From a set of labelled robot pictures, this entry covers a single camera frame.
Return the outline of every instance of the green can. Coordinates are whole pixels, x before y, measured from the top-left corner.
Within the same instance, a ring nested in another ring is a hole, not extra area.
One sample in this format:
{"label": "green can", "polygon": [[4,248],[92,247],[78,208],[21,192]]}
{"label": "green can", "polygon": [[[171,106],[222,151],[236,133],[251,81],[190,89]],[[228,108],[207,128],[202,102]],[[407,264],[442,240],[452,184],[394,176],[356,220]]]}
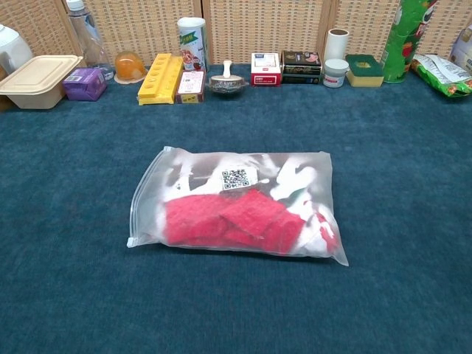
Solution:
{"label": "green can", "polygon": [[437,0],[401,0],[382,54],[383,81],[401,83]]}

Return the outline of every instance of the beige plastic container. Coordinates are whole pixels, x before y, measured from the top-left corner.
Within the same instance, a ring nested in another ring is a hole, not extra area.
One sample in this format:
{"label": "beige plastic container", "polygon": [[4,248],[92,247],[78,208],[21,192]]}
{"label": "beige plastic container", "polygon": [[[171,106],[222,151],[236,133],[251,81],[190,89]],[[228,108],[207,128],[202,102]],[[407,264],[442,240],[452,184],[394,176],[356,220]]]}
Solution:
{"label": "beige plastic container", "polygon": [[52,108],[65,95],[62,81],[81,60],[76,55],[34,57],[0,82],[0,94],[19,108]]}

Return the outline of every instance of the purple box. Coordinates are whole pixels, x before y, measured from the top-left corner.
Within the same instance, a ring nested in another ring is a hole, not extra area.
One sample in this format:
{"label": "purple box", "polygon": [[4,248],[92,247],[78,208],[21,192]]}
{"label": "purple box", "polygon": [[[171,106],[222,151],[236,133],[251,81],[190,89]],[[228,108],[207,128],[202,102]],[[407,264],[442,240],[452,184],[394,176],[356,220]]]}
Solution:
{"label": "purple box", "polygon": [[106,89],[100,69],[75,69],[64,81],[67,98],[71,101],[96,101]]}

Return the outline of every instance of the frosted plastic bag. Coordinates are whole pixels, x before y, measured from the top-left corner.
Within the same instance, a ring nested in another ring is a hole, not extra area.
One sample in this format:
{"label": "frosted plastic bag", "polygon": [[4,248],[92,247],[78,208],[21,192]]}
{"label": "frosted plastic bag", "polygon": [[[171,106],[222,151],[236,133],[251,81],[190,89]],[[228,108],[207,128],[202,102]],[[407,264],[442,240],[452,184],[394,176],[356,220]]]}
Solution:
{"label": "frosted plastic bag", "polygon": [[165,147],[131,203],[128,247],[148,243],[347,266],[329,153],[189,153]]}

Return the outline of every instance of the green snack bag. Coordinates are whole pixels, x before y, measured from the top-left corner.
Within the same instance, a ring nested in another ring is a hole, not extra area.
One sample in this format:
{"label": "green snack bag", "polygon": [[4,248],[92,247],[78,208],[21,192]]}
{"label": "green snack bag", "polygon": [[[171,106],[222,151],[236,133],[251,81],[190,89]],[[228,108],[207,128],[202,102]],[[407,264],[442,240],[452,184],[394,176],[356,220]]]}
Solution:
{"label": "green snack bag", "polygon": [[405,80],[436,2],[437,0],[401,0],[381,59],[383,81],[386,83],[401,83]]}
{"label": "green snack bag", "polygon": [[461,67],[437,55],[415,55],[412,69],[430,86],[447,97],[472,93],[472,76]]}

